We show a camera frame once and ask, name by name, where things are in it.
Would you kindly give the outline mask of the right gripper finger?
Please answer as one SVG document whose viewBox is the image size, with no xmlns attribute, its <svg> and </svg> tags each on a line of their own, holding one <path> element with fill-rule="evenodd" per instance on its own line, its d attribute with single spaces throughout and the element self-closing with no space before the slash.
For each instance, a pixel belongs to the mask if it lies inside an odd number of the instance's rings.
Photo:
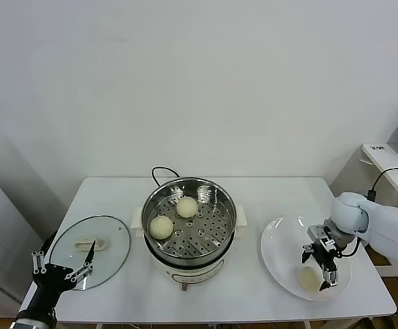
<svg viewBox="0 0 398 329">
<path fill-rule="evenodd" d="M 314 244 L 308 244 L 303 246 L 303 253 L 301 256 L 301 262 L 306 263 L 314 255 Z"/>
<path fill-rule="evenodd" d="M 328 268 L 322 268 L 323 282 L 320 285 L 319 291 L 330 289 L 338 285 L 338 270 L 330 270 Z"/>
</svg>

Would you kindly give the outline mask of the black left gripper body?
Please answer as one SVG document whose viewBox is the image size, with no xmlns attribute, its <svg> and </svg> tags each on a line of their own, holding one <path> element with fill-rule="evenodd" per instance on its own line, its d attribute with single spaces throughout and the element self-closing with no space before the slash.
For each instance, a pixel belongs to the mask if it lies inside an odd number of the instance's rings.
<svg viewBox="0 0 398 329">
<path fill-rule="evenodd" d="M 36 284 L 36 294 L 61 295 L 74 288 L 74 283 L 67 276 L 73 272 L 72 268 L 47 263 L 33 272 L 33 281 Z"/>
</svg>

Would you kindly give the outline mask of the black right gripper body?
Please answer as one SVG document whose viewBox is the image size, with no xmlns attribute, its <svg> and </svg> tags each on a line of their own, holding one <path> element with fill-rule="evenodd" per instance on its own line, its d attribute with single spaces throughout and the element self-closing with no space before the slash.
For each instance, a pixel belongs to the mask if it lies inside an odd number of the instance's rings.
<svg viewBox="0 0 398 329">
<path fill-rule="evenodd" d="M 320 243 L 312 243 L 310 248 L 312 250 L 312 256 L 323 271 L 337 270 L 337 266 L 334 262 L 335 256 L 331 252 L 328 252 Z"/>
</svg>

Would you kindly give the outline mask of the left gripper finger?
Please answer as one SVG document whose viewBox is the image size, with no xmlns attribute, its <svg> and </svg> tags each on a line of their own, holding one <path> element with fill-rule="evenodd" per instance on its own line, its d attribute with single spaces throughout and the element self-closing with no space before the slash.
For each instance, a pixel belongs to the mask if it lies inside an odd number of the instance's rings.
<svg viewBox="0 0 398 329">
<path fill-rule="evenodd" d="M 85 277 L 92 274 L 93 272 L 92 261 L 95 254 L 95 245 L 96 241 L 93 241 L 91 248 L 89 249 L 89 252 L 86 255 L 83 265 L 78 269 L 72 271 L 71 273 L 68 273 L 65 276 L 66 280 L 70 280 L 71 282 L 81 282 L 83 281 L 83 279 L 85 279 Z"/>
<path fill-rule="evenodd" d="M 32 255 L 32 264 L 33 264 L 33 272 L 32 273 L 46 273 L 47 269 L 45 266 L 45 253 L 51 247 L 51 244 L 54 241 L 57 233 L 54 232 L 40 247 L 39 250 L 33 251 Z"/>
</svg>

